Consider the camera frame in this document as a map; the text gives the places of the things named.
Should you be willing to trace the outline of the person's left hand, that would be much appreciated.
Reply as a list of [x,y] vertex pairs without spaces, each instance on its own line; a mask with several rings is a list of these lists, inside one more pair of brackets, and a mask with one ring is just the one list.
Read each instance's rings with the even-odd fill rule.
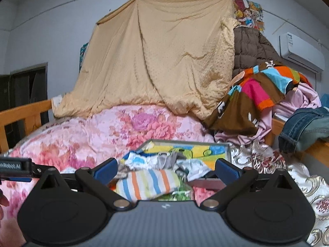
[[9,206],[8,198],[3,194],[3,191],[0,190],[0,220],[4,218],[3,207]]

